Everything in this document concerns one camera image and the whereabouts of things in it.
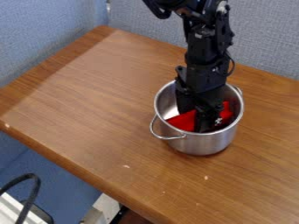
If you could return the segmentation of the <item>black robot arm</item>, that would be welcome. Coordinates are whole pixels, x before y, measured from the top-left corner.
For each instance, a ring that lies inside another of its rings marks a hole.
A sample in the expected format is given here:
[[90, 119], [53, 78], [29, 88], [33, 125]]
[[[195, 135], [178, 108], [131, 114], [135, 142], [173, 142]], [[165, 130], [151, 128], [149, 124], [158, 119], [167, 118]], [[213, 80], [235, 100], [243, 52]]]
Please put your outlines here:
[[195, 133], [227, 125], [222, 91], [235, 69], [229, 48], [235, 36], [230, 28], [229, 0], [142, 0], [161, 19], [173, 14], [182, 18], [187, 42], [185, 66], [177, 67], [175, 97], [183, 121]]

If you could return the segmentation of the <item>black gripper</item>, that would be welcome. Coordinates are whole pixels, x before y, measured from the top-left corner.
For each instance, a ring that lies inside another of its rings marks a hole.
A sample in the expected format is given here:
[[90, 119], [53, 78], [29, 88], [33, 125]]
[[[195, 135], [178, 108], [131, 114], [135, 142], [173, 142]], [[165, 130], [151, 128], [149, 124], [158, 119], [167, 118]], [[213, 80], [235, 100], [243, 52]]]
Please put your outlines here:
[[175, 71], [178, 111], [185, 114], [195, 108], [194, 131], [211, 132], [222, 125], [222, 92], [231, 74], [230, 60], [221, 59], [209, 65], [178, 66]]

